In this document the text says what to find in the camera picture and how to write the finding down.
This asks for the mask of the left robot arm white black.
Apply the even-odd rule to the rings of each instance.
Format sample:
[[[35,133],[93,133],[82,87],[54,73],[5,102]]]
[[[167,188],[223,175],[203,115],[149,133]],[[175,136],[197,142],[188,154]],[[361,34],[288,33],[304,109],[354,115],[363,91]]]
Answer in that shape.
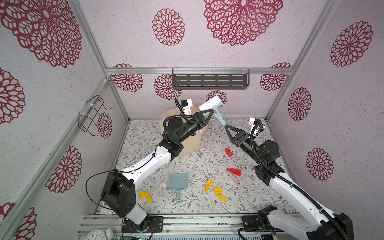
[[[153,172],[171,162],[183,150],[183,142],[207,126],[213,109],[193,115],[174,115],[164,119],[163,139],[154,150],[122,171],[107,171],[101,200],[118,217],[130,221],[140,232],[150,225],[150,215],[137,204],[136,190]]]

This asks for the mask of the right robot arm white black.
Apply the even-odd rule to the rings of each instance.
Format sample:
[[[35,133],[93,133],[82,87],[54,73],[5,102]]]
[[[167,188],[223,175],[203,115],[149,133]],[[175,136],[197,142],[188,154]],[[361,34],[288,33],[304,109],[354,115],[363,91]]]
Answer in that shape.
[[[255,132],[264,128],[262,123],[253,126],[250,133],[226,125],[225,130],[231,141],[252,158],[257,177],[267,186],[283,196],[300,214],[292,217],[268,206],[258,212],[258,224],[261,230],[277,229],[298,240],[352,240],[354,230],[352,220],[344,213],[334,211],[320,204],[299,187],[284,169],[277,163],[279,146],[274,141],[255,143]]]

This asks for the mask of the teal plastic dustpan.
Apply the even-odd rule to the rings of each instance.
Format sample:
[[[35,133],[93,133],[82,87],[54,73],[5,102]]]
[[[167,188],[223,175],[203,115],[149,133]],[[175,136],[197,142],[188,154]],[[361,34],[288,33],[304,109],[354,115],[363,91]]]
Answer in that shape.
[[[168,175],[170,190],[176,191],[177,203],[181,202],[181,191],[189,186],[189,173],[177,173]]]

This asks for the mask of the beige trash bin with liner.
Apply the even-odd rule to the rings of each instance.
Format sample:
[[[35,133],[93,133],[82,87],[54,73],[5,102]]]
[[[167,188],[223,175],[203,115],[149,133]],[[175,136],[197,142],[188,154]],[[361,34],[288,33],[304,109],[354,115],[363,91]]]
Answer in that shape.
[[[170,116],[174,116],[174,115],[178,115],[179,113],[180,113],[180,111],[177,108],[170,109],[170,110],[167,110],[167,111],[164,111],[161,113],[161,118],[159,121],[159,124],[161,127],[161,132],[164,131],[163,121],[165,120],[165,118],[170,117]],[[201,146],[202,137],[203,137],[205,130],[206,130],[206,128],[203,128],[203,129],[197,131],[195,136],[190,136],[188,139],[183,141],[182,145],[184,146],[184,148],[182,149],[182,151],[180,152],[180,154],[178,156],[182,157],[182,156],[186,156],[186,155],[195,153]]]

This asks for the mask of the teal hand brush white bristles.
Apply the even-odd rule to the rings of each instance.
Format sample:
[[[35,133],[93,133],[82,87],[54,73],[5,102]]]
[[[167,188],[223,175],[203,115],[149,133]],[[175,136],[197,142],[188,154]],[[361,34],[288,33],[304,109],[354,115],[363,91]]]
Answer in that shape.
[[[218,120],[223,127],[227,125],[226,121],[223,118],[223,115],[226,111],[226,106],[218,96],[214,96],[210,100],[206,101],[204,104],[200,105],[199,110],[213,110],[213,116],[211,117],[211,120]]]

